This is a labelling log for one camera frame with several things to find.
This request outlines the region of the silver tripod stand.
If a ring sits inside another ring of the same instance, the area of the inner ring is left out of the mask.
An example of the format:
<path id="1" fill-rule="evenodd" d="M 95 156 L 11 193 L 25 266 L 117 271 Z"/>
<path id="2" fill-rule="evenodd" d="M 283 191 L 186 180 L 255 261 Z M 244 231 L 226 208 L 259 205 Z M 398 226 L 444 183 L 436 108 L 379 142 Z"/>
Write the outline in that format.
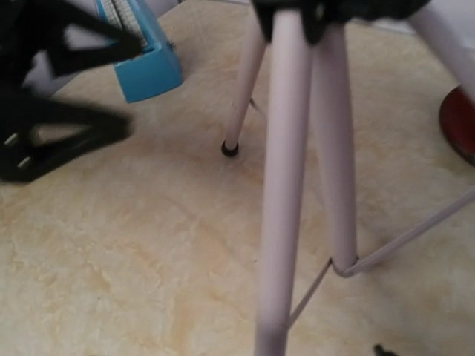
<path id="1" fill-rule="evenodd" d="M 468 192 L 365 258 L 357 255 L 356 167 L 345 26 L 353 19 L 409 23 L 474 97 L 474 66 L 430 1 L 253 1 L 223 155 L 234 157 L 263 55 L 272 51 L 255 324 L 256 355 L 284 355 L 292 324 L 308 303 L 292 304 L 304 162 L 314 125 L 330 257 L 344 278 L 381 262 L 473 202 Z"/>

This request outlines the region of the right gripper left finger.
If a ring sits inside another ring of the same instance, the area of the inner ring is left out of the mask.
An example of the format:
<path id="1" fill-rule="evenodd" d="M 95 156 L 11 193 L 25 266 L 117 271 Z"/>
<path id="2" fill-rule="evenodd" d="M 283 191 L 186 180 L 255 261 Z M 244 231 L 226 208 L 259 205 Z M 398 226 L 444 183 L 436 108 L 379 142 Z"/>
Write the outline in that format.
<path id="1" fill-rule="evenodd" d="M 72 48 L 66 32 L 74 25 L 111 40 L 104 47 Z M 38 52 L 46 52 L 54 76 L 134 58 L 140 38 L 106 23 L 68 1 L 1 2 L 1 83 L 22 85 Z"/>

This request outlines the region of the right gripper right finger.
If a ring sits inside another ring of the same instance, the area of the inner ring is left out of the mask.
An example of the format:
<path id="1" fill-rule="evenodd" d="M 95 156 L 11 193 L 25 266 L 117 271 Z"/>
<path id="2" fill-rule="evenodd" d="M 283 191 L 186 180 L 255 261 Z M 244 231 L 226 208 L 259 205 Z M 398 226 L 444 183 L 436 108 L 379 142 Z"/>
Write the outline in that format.
<path id="1" fill-rule="evenodd" d="M 1 88 L 2 182 L 30 183 L 130 135 L 123 112 Z"/>

